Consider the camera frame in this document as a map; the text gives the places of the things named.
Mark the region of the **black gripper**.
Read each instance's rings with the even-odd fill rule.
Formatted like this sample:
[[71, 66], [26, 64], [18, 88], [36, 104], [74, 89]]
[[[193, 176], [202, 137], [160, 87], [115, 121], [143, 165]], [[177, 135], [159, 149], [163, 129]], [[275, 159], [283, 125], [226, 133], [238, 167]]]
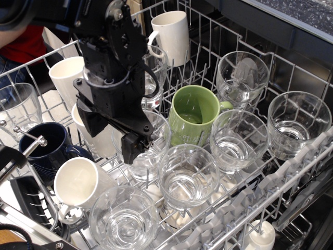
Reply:
[[93, 138], [107, 125], [126, 133], [121, 152], [132, 164], [153, 141], [141, 107], [148, 39], [126, 1], [81, 1], [74, 27], [84, 58], [84, 78], [73, 83], [79, 116]]

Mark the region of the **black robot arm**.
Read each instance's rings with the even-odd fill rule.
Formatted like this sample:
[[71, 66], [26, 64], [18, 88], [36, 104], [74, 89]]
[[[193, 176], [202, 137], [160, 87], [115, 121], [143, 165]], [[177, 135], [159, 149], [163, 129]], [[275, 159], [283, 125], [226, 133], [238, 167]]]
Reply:
[[141, 107], [145, 75], [152, 74], [144, 63], [148, 38], [126, 1], [1, 1], [1, 30], [29, 24], [78, 37], [85, 65], [73, 86], [89, 134], [108, 124], [122, 132], [126, 164], [149, 149], [153, 127]]

